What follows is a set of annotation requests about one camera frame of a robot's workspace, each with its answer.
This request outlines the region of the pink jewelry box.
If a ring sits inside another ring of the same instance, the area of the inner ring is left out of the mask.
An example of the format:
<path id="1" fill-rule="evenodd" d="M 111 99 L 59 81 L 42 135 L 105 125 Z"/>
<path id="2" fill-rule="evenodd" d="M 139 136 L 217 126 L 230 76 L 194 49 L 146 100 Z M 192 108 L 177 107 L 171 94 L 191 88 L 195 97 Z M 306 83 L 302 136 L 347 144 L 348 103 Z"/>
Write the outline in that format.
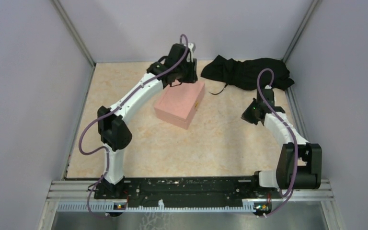
<path id="1" fill-rule="evenodd" d="M 205 83 L 167 86 L 154 105 L 156 117 L 174 126 L 188 129 L 205 95 Z"/>

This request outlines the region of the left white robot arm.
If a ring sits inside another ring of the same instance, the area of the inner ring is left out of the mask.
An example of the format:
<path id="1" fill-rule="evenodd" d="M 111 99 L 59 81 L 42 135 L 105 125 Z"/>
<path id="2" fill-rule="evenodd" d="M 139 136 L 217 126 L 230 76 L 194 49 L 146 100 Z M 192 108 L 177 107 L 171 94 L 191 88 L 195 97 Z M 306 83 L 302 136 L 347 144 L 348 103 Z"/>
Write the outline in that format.
<path id="1" fill-rule="evenodd" d="M 121 197 L 125 191 L 122 183 L 124 149 L 132 140 L 128 123 L 149 99 L 175 81 L 179 84 L 196 83 L 195 47 L 194 43 L 173 44 L 169 54 L 152 63 L 122 99 L 109 108 L 101 106 L 98 109 L 98 133 L 105 148 L 105 172 L 101 185 L 112 198 Z"/>

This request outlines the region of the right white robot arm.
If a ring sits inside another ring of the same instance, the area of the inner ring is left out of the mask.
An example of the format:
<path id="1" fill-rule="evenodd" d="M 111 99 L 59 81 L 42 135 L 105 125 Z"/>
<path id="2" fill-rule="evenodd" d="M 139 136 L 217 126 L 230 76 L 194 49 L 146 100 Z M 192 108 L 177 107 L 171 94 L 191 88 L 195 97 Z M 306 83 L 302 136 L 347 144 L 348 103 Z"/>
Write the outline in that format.
<path id="1" fill-rule="evenodd" d="M 277 167 L 257 171 L 251 193 L 264 197 L 270 188 L 282 190 L 318 189 L 322 177 L 322 149 L 302 137 L 288 120 L 285 110 L 275 106 L 272 89 L 260 89 L 241 118 L 251 124 L 262 124 L 281 148 Z"/>

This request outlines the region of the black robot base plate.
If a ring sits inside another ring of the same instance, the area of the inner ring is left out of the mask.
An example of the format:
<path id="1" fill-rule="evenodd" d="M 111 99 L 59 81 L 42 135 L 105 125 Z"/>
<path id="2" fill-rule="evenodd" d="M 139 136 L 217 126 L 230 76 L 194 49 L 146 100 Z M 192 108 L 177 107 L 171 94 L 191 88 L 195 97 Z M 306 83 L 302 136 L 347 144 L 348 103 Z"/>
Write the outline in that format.
<path id="1" fill-rule="evenodd" d="M 240 207 L 248 198 L 279 198 L 274 188 L 263 188 L 257 176 L 137 177 L 123 178 L 116 185 L 102 180 L 94 189 L 95 199 L 123 199 L 133 208 Z"/>

